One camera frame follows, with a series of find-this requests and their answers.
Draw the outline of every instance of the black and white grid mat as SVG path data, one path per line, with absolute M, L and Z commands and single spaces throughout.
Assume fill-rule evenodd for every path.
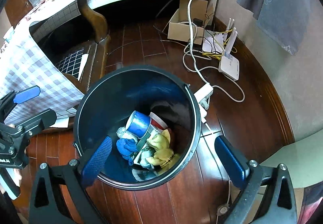
M 80 72 L 81 59 L 83 55 L 83 50 L 72 53 L 67 56 L 65 59 L 61 60 L 56 64 L 57 69 L 66 74 L 73 75 L 75 78 L 78 78 Z

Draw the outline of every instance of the blue paper cup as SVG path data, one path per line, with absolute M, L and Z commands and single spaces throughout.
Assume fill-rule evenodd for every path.
M 127 121 L 126 130 L 135 134 L 140 139 L 148 131 L 150 123 L 151 117 L 138 111 L 133 111 Z

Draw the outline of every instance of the trash can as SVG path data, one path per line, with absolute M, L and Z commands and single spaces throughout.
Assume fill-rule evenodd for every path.
M 169 168 L 129 166 L 116 148 L 117 130 L 136 110 L 155 113 L 174 133 L 177 161 Z M 107 135 L 113 148 L 98 178 L 124 190 L 144 190 L 166 183 L 189 162 L 201 134 L 201 115 L 189 85 L 154 66 L 130 66 L 101 78 L 83 97 L 75 116 L 74 138 L 80 155 Z

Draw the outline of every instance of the cardboard flap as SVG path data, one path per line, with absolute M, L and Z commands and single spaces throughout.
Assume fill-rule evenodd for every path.
M 179 19 L 178 21 L 187 20 L 187 6 L 190 0 L 180 0 Z M 203 22 L 206 19 L 207 0 L 192 0 L 191 2 L 191 20 L 198 18 Z

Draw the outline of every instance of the bucket rim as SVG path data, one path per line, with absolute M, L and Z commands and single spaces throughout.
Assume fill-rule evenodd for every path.
M 101 172 L 98 175 L 98 179 L 100 179 L 102 182 L 104 182 L 112 187 L 116 187 L 116 188 L 123 189 L 123 190 L 131 190 L 131 191 L 146 190 L 146 189 L 154 188 L 154 187 L 160 186 L 160 185 L 168 182 L 172 178 L 174 178 L 191 160 L 191 158 L 197 148 L 200 134 L 201 134 L 201 114 L 200 114 L 200 110 L 198 107 L 198 103 L 194 97 L 194 94 L 191 92 L 191 90 L 189 88 L 190 85 L 183 82 L 177 76 L 175 76 L 163 69 L 160 69 L 158 67 L 150 66 L 150 65 L 133 65 L 133 66 L 120 68 L 118 70 L 115 70 L 115 71 L 103 76 L 100 80 L 98 80 L 95 84 L 93 84 L 91 86 L 90 90 L 88 90 L 88 92 L 85 94 L 85 96 L 81 100 L 79 107 L 77 109 L 76 115 L 75 115 L 75 122 L 74 122 L 74 129 L 73 129 L 74 140 L 76 142 L 77 149 L 78 149 L 78 152 L 80 153 L 80 156 L 82 156 L 84 152 L 83 152 L 82 146 L 80 144 L 80 139 L 79 139 L 79 134 L 78 134 L 79 119 L 80 119 L 80 114 L 82 112 L 84 104 L 86 103 L 86 100 L 91 96 L 93 91 L 97 87 L 99 87 L 103 82 L 105 82 L 106 80 L 108 80 L 116 75 L 119 75 L 121 73 L 125 73 L 128 71 L 140 71 L 140 70 L 152 71 L 152 72 L 156 72 L 158 74 L 164 75 L 167 78 L 171 79 L 175 84 L 178 85 L 178 87 L 180 87 L 183 90 L 183 92 L 187 95 L 188 100 L 190 100 L 190 102 L 191 102 L 191 108 L 192 108 L 193 115 L 194 115 L 193 121 L 192 121 L 192 126 L 194 128 L 194 132 L 193 132 L 190 146 L 188 149 L 186 149 L 187 151 L 186 151 L 184 157 L 177 164 L 177 166 L 175 166 L 175 167 L 173 166 L 173 169 L 168 170 L 170 172 L 167 171 L 167 172 L 163 173 L 162 175 L 157 176 L 156 178 L 161 177 L 158 180 L 156 180 L 156 178 L 153 178 L 150 180 L 137 182 L 137 183 L 127 183 L 127 182 L 120 182 L 120 181 L 115 181 L 115 180 L 109 179 L 105 174 L 102 174 Z

